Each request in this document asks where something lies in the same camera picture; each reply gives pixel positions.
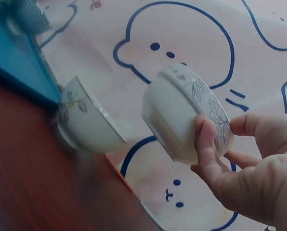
cartoon eye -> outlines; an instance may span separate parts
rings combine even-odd
[[[157,42],[151,44],[150,49],[153,51],[157,51],[160,48],[160,45]]]
[[[176,203],[176,207],[177,208],[182,208],[184,206],[184,203],[183,202],[177,202]]]
[[[173,181],[173,184],[174,184],[175,186],[178,186],[178,185],[181,184],[181,181],[179,181],[179,180],[174,180],[174,181]]]
[[[166,55],[172,59],[175,57],[174,53],[172,53],[172,52],[167,52]]]

finger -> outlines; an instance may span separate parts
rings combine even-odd
[[[194,146],[197,146],[197,141],[202,130],[202,126],[205,122],[206,118],[204,115],[198,115],[195,118],[195,135],[194,135]]]
[[[230,170],[229,170],[229,167],[228,167],[226,164],[224,164],[224,163],[220,160],[220,158],[216,157],[215,160],[216,160],[216,162],[219,164],[219,166],[221,166],[223,172],[230,171]]]
[[[204,120],[202,130],[198,137],[196,151],[198,155],[198,165],[200,167],[199,176],[212,188],[218,176],[223,173],[221,166],[216,162],[214,154],[215,125],[210,120]]]
[[[233,163],[238,165],[241,169],[245,169],[249,166],[256,166],[262,160],[261,158],[236,151],[236,150],[229,150],[225,156]]]
[[[200,166],[199,165],[192,165],[191,170],[200,176]]]
[[[231,120],[233,134],[238,136],[255,136],[256,126],[262,118],[261,114],[245,114]]]

leaf pattern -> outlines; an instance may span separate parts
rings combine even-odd
[[[195,102],[201,102],[201,94],[208,91],[207,86],[203,84],[199,79],[193,83],[192,86],[192,97]]]
[[[66,96],[67,96],[68,100],[72,101],[73,93],[71,91],[68,91]]]
[[[87,113],[88,109],[87,109],[86,103],[85,103],[83,100],[78,100],[77,103],[78,103],[79,109],[80,109],[82,112]]]
[[[68,122],[68,111],[65,111],[65,113],[64,113],[64,121],[65,121],[65,123]]]
[[[212,110],[209,112],[209,118],[216,125],[216,137],[223,146],[227,145],[230,136],[230,123],[221,106],[215,100],[209,99],[209,106]]]

cartoon face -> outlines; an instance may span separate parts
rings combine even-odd
[[[178,2],[155,2],[139,9],[129,20],[126,38],[114,49],[115,61],[146,83],[163,67],[183,63],[212,89],[230,80],[234,55],[231,38],[217,19]]]
[[[40,7],[43,9],[52,29],[37,37],[40,48],[47,45],[54,37],[63,32],[78,12],[76,2],[78,0],[61,3],[60,1],[41,0]]]
[[[287,1],[242,0],[262,40],[272,49],[287,51]]]
[[[121,174],[168,230],[225,230],[236,219],[189,166],[169,158],[154,136],[134,145],[125,159]]]

